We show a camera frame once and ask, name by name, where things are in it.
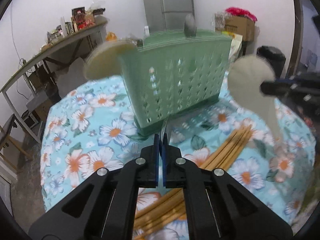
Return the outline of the beige plastic soup spoon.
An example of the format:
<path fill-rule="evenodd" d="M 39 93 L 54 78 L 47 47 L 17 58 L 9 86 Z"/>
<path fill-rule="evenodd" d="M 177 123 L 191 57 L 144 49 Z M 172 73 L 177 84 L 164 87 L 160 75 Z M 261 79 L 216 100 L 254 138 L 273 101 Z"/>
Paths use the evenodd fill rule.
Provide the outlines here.
<path fill-rule="evenodd" d="M 128 40 L 108 41 L 95 48 L 85 61 L 83 74 L 86 80 L 100 80 L 121 75 L 120 55 L 136 49 Z"/>

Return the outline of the grey-white plastic spoon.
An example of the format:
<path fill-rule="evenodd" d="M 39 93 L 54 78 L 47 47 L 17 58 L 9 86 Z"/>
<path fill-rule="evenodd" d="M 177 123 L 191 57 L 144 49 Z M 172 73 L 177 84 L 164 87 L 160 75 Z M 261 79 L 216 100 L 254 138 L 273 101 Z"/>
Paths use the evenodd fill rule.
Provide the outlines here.
<path fill-rule="evenodd" d="M 268 62 L 258 56 L 248 55 L 234 61 L 227 75 L 228 90 L 237 104 L 264 120 L 276 141 L 283 135 L 278 125 L 275 97 L 265 96 L 260 85 L 274 81 L 275 74 Z"/>

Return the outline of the clutter boxes on table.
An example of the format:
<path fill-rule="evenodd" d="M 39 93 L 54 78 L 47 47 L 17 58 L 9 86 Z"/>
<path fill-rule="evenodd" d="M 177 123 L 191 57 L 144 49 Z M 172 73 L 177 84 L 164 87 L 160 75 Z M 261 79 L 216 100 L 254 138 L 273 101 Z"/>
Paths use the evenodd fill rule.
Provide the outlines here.
<path fill-rule="evenodd" d="M 65 21 L 64 17 L 61 17 L 60 24 L 54 30 L 47 32 L 47 43 L 54 44 L 59 39 L 95 26 L 95 17 L 103 15 L 104 12 L 105 8 L 85 10 L 84 7 L 78 7 L 72 9 L 72 16 L 69 22 Z"/>

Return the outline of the blue floral tablecloth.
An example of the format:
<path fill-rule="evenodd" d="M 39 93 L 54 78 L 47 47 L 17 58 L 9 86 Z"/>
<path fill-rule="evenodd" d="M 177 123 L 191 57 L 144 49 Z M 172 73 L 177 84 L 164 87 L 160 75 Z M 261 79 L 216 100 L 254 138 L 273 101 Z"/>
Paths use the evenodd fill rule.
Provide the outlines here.
<path fill-rule="evenodd" d="M 170 144 L 197 165 L 241 126 L 252 137 L 228 173 L 279 217 L 292 223 L 315 164 L 316 140 L 305 122 L 275 102 L 284 146 L 278 148 L 265 122 L 232 99 L 223 82 L 219 101 L 172 126 Z M 153 137 L 138 133 L 119 76 L 87 82 L 51 107 L 41 148 L 44 209 L 50 210 L 101 167 L 115 170 L 136 159 Z"/>

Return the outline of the orange plastic bag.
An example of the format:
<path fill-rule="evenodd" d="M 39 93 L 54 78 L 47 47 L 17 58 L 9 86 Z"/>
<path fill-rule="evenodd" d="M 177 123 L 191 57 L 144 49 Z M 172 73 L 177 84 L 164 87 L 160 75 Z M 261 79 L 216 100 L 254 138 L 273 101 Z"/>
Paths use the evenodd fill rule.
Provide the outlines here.
<path fill-rule="evenodd" d="M 115 33 L 109 31 L 105 37 L 106 41 L 116 41 L 118 38 Z"/>

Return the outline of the long wooden side table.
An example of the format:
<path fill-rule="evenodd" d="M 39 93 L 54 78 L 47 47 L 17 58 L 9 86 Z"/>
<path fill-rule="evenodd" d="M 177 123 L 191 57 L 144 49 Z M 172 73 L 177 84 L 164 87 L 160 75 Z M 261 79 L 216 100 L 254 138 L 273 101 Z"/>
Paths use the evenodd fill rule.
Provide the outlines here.
<path fill-rule="evenodd" d="M 92 42 L 90 39 L 90 36 L 98 33 L 100 35 L 101 42 L 103 42 L 104 38 L 102 36 L 102 29 L 105 28 L 107 25 L 108 20 L 102 20 L 100 23 L 95 24 L 91 27 L 81 29 L 80 31 L 77 31 L 76 33 L 73 33 L 71 35 L 68 35 L 67 37 L 64 37 L 61 39 L 59 42 L 56 44 L 50 46 L 49 48 L 45 49 L 44 51 L 41 51 L 37 55 L 35 55 L 33 58 L 31 58 L 28 62 L 26 62 L 19 70 L 16 71 L 16 73 L 5 83 L 5 85 L 1 88 L 1 94 L 3 94 L 4 99 L 8 103 L 10 109 L 12 112 L 15 114 L 18 123 L 22 126 L 22 129 L 24 130 L 25 133 L 28 133 L 36 142 L 41 143 L 41 139 L 38 135 L 36 135 L 29 127 L 28 125 L 24 122 L 22 117 L 19 115 L 18 111 L 16 110 L 15 106 L 13 105 L 12 101 L 10 100 L 7 91 L 9 88 L 19 80 L 20 77 L 26 76 L 26 72 L 30 70 L 33 66 L 38 64 L 40 61 L 43 61 L 44 63 L 51 62 L 53 64 L 56 64 L 61 67 L 69 67 L 69 65 L 74 61 L 75 56 L 77 54 L 77 51 L 81 45 L 81 42 L 84 38 L 87 38 L 88 44 L 91 48 L 92 47 Z M 54 59 L 51 59 L 49 56 L 52 55 L 53 53 L 65 48 L 66 46 L 72 44 L 73 42 L 77 42 L 76 48 L 74 50 L 74 53 L 72 54 L 72 58 L 68 63 L 63 63 Z"/>

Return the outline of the wooden chair dark seat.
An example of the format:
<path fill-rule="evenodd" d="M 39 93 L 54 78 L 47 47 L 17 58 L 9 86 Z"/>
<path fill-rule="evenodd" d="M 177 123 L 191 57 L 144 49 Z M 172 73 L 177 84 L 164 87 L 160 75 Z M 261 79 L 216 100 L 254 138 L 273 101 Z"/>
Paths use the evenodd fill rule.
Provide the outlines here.
<path fill-rule="evenodd" d="M 11 131 L 13 128 L 17 128 L 17 124 L 25 131 L 25 128 L 22 126 L 21 122 L 17 120 L 15 114 L 12 114 L 4 126 L 1 126 L 1 150 L 12 144 L 16 149 L 19 150 L 27 159 L 33 160 L 33 155 L 23 149 L 22 144 L 11 136 Z"/>

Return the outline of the black trash bin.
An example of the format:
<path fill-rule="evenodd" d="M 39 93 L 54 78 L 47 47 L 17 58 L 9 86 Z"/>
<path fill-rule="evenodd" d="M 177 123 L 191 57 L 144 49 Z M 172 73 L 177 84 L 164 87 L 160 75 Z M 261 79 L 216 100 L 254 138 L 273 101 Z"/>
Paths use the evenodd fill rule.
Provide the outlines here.
<path fill-rule="evenodd" d="M 264 58 L 272 67 L 276 78 L 280 78 L 285 66 L 286 57 L 282 51 L 273 46 L 260 46 L 257 55 Z"/>

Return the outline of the yellow-green bag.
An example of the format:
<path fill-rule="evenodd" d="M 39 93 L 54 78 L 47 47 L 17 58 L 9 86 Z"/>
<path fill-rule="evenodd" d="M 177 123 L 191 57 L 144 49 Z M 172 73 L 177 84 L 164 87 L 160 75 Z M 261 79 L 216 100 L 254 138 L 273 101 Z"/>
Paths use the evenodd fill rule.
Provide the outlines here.
<path fill-rule="evenodd" d="M 243 36 L 229 31 L 222 31 L 222 34 L 232 38 L 231 48 L 229 51 L 229 63 L 233 63 L 238 57 L 242 48 Z"/>

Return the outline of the grey refrigerator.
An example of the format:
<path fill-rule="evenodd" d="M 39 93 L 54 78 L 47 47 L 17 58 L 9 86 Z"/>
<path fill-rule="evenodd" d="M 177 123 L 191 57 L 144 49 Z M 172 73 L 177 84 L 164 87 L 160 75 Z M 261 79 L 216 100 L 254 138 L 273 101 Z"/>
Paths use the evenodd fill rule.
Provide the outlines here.
<path fill-rule="evenodd" d="M 143 0 L 149 33 L 183 29 L 185 17 L 195 15 L 193 0 Z"/>

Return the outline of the green perforated utensil holder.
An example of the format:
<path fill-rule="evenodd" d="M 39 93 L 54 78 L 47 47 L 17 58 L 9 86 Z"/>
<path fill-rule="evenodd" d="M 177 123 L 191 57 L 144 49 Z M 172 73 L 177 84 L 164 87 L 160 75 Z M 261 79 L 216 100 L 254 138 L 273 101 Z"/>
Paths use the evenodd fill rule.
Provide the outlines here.
<path fill-rule="evenodd" d="M 121 75 L 142 135 L 161 129 L 165 119 L 217 102 L 229 66 L 232 38 L 199 29 L 159 31 L 140 47 L 120 54 Z"/>

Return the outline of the cardboard box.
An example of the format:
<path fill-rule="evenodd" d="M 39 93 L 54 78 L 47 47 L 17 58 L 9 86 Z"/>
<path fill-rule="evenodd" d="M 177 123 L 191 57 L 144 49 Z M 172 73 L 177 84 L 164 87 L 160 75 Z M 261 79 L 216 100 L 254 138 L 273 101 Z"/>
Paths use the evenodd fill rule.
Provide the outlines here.
<path fill-rule="evenodd" d="M 246 17 L 230 16 L 225 19 L 223 27 L 215 27 L 216 31 L 228 31 L 242 35 L 243 41 L 254 41 L 255 22 Z"/>

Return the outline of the red fluffy item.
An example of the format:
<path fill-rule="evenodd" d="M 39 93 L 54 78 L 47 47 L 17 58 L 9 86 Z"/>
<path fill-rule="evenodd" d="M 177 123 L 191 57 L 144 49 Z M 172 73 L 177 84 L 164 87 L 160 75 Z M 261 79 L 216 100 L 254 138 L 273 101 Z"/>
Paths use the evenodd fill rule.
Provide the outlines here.
<path fill-rule="evenodd" d="M 225 12 L 227 12 L 233 16 L 246 17 L 246 18 L 252 20 L 253 22 L 258 21 L 257 17 L 254 14 L 252 14 L 248 10 L 245 10 L 242 8 L 228 7 L 227 9 L 225 9 Z"/>

